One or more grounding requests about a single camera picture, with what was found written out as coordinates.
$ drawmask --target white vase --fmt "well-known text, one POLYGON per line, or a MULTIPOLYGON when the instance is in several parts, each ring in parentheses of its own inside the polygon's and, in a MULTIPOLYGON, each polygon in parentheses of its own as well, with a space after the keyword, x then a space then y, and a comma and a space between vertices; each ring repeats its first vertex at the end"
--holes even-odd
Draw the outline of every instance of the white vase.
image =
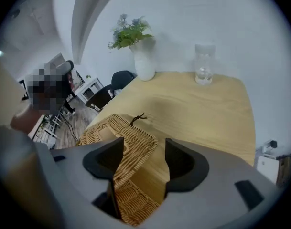
POLYGON ((143 81, 149 81, 155 75, 155 64, 151 55, 153 45, 154 40, 146 38, 129 47, 134 55, 137 75, 143 81))

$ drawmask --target floor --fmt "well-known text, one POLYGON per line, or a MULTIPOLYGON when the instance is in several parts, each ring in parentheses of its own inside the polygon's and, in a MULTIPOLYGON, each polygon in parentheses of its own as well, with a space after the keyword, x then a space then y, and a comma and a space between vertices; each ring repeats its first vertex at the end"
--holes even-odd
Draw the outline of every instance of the floor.
MULTIPOLYGON (((75 108, 74 115, 69 114, 66 119, 71 124, 75 136, 79 139, 87 126, 97 116, 97 112, 85 106, 85 104, 78 98, 72 99, 69 102, 71 108, 75 108)), ((69 127, 62 121, 62 125, 56 130, 55 134, 58 136, 55 149, 72 147, 76 145, 76 140, 71 135, 69 127)))

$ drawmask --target cable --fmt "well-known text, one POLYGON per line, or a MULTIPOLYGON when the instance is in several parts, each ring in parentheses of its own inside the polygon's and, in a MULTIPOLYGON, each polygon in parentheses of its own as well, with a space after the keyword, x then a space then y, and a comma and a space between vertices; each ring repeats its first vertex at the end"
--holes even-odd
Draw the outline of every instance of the cable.
POLYGON ((74 134, 74 131, 73 131, 73 127, 71 126, 71 124, 66 120, 66 118, 63 116, 63 114, 61 112, 59 112, 59 115, 62 117, 62 119, 64 120, 64 122, 66 123, 66 125, 69 127, 69 130, 71 132, 71 135, 72 137, 78 141, 76 135, 74 134))

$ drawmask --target flower arrangement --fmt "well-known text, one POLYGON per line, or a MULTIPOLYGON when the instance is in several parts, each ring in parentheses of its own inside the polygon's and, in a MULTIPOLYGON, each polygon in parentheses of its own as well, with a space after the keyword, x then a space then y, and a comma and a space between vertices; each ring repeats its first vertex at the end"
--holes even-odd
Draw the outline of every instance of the flower arrangement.
POLYGON ((113 40, 108 45, 109 49, 120 49, 129 47, 144 38, 152 37, 150 34, 144 34, 146 29, 150 26, 143 17, 133 19, 131 24, 126 21, 127 14, 122 14, 117 22, 117 27, 113 30, 113 40))

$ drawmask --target black chair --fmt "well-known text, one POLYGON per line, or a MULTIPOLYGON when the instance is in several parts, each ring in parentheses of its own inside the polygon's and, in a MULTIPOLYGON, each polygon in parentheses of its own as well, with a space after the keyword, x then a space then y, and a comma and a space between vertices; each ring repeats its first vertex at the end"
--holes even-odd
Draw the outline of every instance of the black chair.
POLYGON ((99 91, 97 91, 86 103, 86 106, 92 109, 95 109, 96 111, 101 111, 103 107, 109 103, 109 101, 112 99, 110 96, 108 90, 111 90, 111 85, 105 86, 99 91))
POLYGON ((111 93, 112 96, 115 97, 115 90, 122 90, 124 87, 126 87, 133 79, 135 79, 135 76, 133 73, 129 71, 118 71, 115 72, 111 79, 111 93))

